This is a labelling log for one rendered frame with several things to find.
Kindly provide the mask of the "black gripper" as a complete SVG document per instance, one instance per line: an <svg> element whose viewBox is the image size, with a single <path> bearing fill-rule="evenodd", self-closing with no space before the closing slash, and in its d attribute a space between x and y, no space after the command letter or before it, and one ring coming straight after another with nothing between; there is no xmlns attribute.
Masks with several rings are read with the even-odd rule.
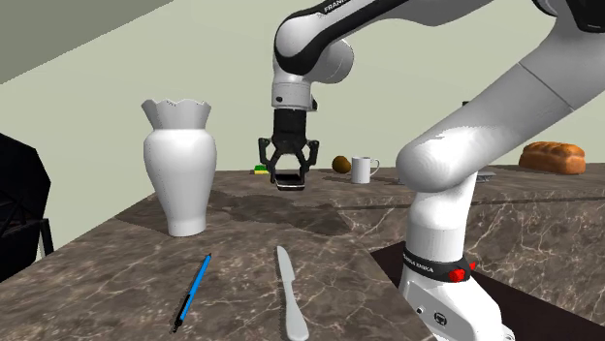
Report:
<svg viewBox="0 0 605 341"><path fill-rule="evenodd" d="M276 183L276 164L282 155L295 155L299 161L300 183L305 183L309 168L317 161L319 141L306 138L306 112L299 109L276 108L273 112L273 132L271 139L258 138L259 159L271 176L271 183ZM267 148L274 146L273 154L267 157ZM309 149L304 157L303 149Z"/></svg>

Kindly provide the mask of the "black smartphone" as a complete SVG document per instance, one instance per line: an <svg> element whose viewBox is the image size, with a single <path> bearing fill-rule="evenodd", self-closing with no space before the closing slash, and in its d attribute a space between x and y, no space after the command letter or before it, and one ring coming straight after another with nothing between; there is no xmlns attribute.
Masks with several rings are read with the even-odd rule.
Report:
<svg viewBox="0 0 605 341"><path fill-rule="evenodd" d="M305 188L304 179L298 173L277 173L275 185L279 191L301 191Z"/></svg>

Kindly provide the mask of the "white mug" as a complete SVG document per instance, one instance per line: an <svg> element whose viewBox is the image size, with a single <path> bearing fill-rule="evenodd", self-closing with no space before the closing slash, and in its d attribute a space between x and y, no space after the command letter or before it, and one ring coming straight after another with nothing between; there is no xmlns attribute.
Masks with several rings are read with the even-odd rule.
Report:
<svg viewBox="0 0 605 341"><path fill-rule="evenodd" d="M354 156L351 159L351 182L368 184L371 177L380 169L380 161L370 157Z"/></svg>

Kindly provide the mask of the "white scalloped vase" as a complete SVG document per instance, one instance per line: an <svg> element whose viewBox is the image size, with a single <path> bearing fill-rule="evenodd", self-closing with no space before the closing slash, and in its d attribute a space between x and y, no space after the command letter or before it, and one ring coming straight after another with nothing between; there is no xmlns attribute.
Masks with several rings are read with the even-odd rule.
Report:
<svg viewBox="0 0 605 341"><path fill-rule="evenodd" d="M217 164L217 148L206 124L207 102L156 102L142 109L152 126L143 142L147 175L167 218L168 233L184 237L207 227L207 204Z"/></svg>

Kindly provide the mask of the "silver butter knife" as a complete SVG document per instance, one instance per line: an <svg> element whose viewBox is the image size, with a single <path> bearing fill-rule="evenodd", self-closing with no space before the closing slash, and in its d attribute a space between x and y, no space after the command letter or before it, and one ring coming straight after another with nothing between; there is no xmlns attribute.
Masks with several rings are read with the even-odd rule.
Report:
<svg viewBox="0 0 605 341"><path fill-rule="evenodd" d="M285 248L277 246L276 255L285 296L285 327L287 337L290 341L307 341L309 330L293 290L293 282L296 278L294 268Z"/></svg>

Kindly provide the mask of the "blue pen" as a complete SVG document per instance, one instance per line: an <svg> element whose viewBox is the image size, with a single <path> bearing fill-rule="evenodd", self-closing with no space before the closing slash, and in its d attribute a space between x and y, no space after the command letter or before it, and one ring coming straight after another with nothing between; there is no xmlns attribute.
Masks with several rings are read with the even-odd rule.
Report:
<svg viewBox="0 0 605 341"><path fill-rule="evenodd" d="M192 285L176 315L174 326L173 326L173 333L176 333L178 328L183 324L183 322L186 318L188 309L189 309L189 307L194 299L194 296L200 287L201 281L207 271L207 267L210 263L211 257L212 257L211 253L209 253L205 256L205 258L194 278L194 281L192 282Z"/></svg>

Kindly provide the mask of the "brown bread loaf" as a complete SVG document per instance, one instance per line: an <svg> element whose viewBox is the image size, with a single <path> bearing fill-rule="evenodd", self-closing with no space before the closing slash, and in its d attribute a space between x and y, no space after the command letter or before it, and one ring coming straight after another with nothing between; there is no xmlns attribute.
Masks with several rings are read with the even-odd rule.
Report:
<svg viewBox="0 0 605 341"><path fill-rule="evenodd" d="M572 143L536 141L524 147L519 166L558 174L586 171L585 151Z"/></svg>

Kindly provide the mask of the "dark robot stand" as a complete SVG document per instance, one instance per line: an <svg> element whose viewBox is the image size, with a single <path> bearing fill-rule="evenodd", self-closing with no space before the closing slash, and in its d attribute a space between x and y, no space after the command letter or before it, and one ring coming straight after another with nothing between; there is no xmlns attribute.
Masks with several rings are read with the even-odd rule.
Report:
<svg viewBox="0 0 605 341"><path fill-rule="evenodd" d="M465 255L516 341L605 341L605 257L522 247L497 259L494 251Z"/></svg>

